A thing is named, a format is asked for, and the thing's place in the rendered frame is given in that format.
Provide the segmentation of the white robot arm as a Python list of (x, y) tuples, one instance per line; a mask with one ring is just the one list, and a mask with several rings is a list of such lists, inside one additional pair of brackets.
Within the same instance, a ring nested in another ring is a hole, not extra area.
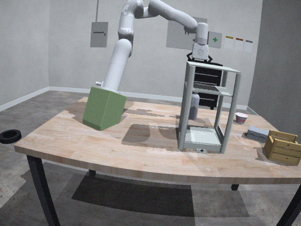
[(102, 83), (96, 82), (101, 89), (121, 94), (118, 90), (128, 58), (132, 55), (133, 50), (134, 13), (136, 19), (160, 15), (167, 20), (176, 21), (184, 26), (185, 32), (196, 34), (194, 42), (207, 44), (208, 25), (206, 23), (197, 23), (186, 13), (176, 10), (160, 0), (151, 0), (148, 7), (144, 7), (142, 0), (128, 0), (121, 12), (118, 28), (119, 39), (115, 44), (105, 79)]

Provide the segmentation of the white paper cup with pink band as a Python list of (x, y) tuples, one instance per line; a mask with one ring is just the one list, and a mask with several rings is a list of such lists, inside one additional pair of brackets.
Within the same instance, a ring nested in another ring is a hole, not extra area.
[(243, 113), (240, 113), (240, 112), (237, 112), (235, 113), (236, 114), (236, 122), (238, 124), (244, 124), (245, 120), (247, 119), (247, 115), (246, 114), (243, 114)]

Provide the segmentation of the wooden crate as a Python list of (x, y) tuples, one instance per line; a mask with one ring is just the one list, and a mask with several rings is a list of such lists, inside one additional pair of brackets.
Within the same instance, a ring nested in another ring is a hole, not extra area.
[(297, 135), (273, 131), (264, 146), (267, 159), (297, 166), (301, 160), (301, 144), (297, 143), (297, 138)]

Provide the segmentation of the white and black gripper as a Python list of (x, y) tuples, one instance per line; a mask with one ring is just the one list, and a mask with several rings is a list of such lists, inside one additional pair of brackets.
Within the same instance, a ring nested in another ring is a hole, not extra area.
[[(207, 48), (206, 48), (207, 47)], [(193, 59), (189, 57), (190, 55), (193, 55)], [(195, 42), (193, 44), (193, 50), (191, 53), (187, 55), (188, 59), (193, 62), (193, 60), (196, 58), (200, 60), (204, 60), (206, 64), (210, 63), (213, 59), (208, 54), (208, 45), (205, 43)], [(209, 61), (207, 61), (209, 58)]]

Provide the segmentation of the grey shelving unit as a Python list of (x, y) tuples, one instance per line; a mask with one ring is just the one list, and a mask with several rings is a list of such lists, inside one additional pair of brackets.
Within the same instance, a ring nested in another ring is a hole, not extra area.
[[(219, 67), (219, 68), (217, 68), (214, 65), (210, 65), (210, 64), (205, 65), (203, 63), (197, 63), (199, 65), (196, 65), (196, 64), (194, 64), (196, 62), (191, 63), (189, 61), (188, 61), (188, 63), (186, 63), (184, 91), (183, 91), (182, 107), (181, 107), (180, 119), (179, 119), (178, 149), (180, 149), (180, 150), (183, 150), (184, 148), (196, 149), (196, 152), (198, 152), (198, 153), (207, 153), (207, 150), (220, 151), (220, 153), (224, 154), (226, 151), (230, 131), (231, 131), (234, 116), (235, 116), (235, 110), (236, 110), (237, 101), (238, 101), (242, 74), (241, 74), (241, 72), (235, 71), (228, 67), (224, 68), (222, 66), (217, 66), (217, 67)], [(209, 67), (208, 65), (211, 67)], [(223, 70), (222, 86), (220, 87), (220, 86), (194, 83), (196, 66), (210, 68), (210, 69)], [(233, 93), (231, 93), (226, 88), (228, 71), (236, 73)], [(185, 88), (185, 86), (187, 89)], [(193, 91), (199, 92), (199, 93), (220, 95), (216, 119), (215, 119), (213, 128), (188, 125), (190, 105), (191, 105)], [(225, 134), (223, 134), (223, 131), (219, 125), (224, 96), (232, 97), (232, 102), (231, 102), (231, 106), (230, 106)]]

